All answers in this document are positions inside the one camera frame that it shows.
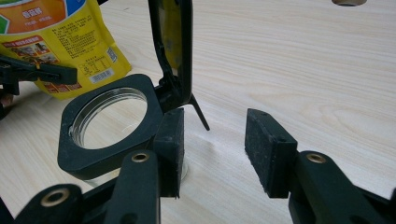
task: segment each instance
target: nutrition label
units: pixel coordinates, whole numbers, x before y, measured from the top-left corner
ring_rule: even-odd
[[[89,15],[86,18],[51,30],[61,41],[72,59],[90,53],[94,49],[94,43],[97,41],[95,31],[85,27],[87,22],[91,20],[92,17]]]

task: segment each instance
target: black plastic part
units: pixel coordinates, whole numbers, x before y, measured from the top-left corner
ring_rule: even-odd
[[[184,158],[184,110],[167,112],[154,138],[160,166],[161,197],[179,197]]]
[[[51,205],[62,197],[64,201]],[[20,212],[14,224],[76,224],[82,220],[81,189],[75,185],[56,185],[38,193]]]
[[[396,222],[396,189],[393,190],[390,200],[380,197],[366,189],[358,189],[381,217],[388,223],[392,223],[392,221],[393,223]]]
[[[191,65],[192,65],[192,2],[191,0],[179,1],[174,0],[148,0],[149,13],[151,18],[152,37],[157,54],[158,62],[163,70],[163,84],[169,85],[173,91],[177,91],[174,97],[177,98],[179,105],[184,105],[191,98]],[[166,28],[177,28],[181,30],[166,30]],[[181,36],[168,36],[164,40],[164,34],[180,34]],[[172,67],[168,62],[166,54],[171,48],[181,49],[174,50],[181,55],[174,55],[181,61],[174,67],[177,75],[174,76]]]
[[[70,128],[84,105],[105,92],[132,88],[141,91],[147,99],[147,112],[139,126],[118,143],[96,150],[77,145]],[[62,115],[59,138],[58,164],[70,175],[79,179],[92,179],[120,167],[123,157],[133,150],[146,148],[158,131],[163,112],[155,95],[151,80],[144,75],[133,75],[80,95],[67,105]]]
[[[55,64],[41,63],[39,68],[35,64],[0,55],[2,63],[0,83],[18,85],[19,80],[48,81],[55,84],[73,85],[77,83],[77,68],[64,67]]]
[[[137,150],[125,157],[104,223],[160,223],[158,161],[154,152]]]
[[[0,198],[0,220],[2,224],[11,224],[14,222],[14,217],[9,212],[6,204]]]
[[[193,105],[201,122],[209,131],[205,116],[192,95],[192,1],[148,0],[148,5],[154,48],[163,70],[163,78],[156,87],[163,112],[182,105]],[[164,36],[164,34],[180,34],[180,36]],[[173,52],[180,52],[180,55],[170,52],[169,48],[179,48]],[[167,54],[178,58],[180,63],[172,67]]]
[[[245,151],[270,198],[288,198],[297,141],[269,114],[247,111]]]
[[[309,155],[319,155],[325,161],[311,161]],[[330,157],[301,152],[294,172],[312,204],[316,223],[386,223]]]

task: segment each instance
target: light wood grain surface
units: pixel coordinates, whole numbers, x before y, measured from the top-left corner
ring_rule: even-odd
[[[148,3],[110,0],[101,9],[131,74],[158,83]],[[357,186],[390,196],[396,187],[395,1],[359,7],[331,0],[194,1],[193,38],[193,92],[211,131],[186,106],[189,171],[181,198],[162,199],[163,223],[291,223],[287,200],[267,198],[245,154],[250,107],[273,115],[300,151],[323,152]],[[91,188],[57,165],[68,102],[22,83],[0,121],[0,195],[14,216],[54,184]]]

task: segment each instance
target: yellow plastic bag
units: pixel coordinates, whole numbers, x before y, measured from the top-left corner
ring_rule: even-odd
[[[124,77],[131,65],[103,23],[96,0],[0,0],[0,54],[76,67],[78,83],[37,87],[76,97]]]

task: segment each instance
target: clamp jaw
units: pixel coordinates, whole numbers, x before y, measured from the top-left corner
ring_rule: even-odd
[[[36,65],[0,55],[0,84],[3,85],[3,93],[19,95],[20,80],[41,80],[56,84],[72,85],[77,83],[77,69],[47,63]],[[0,104],[0,119],[5,116],[6,110]]]
[[[330,157],[298,152],[265,112],[247,111],[245,148],[268,197],[289,197],[293,223],[396,223],[396,189],[387,200],[355,187]]]

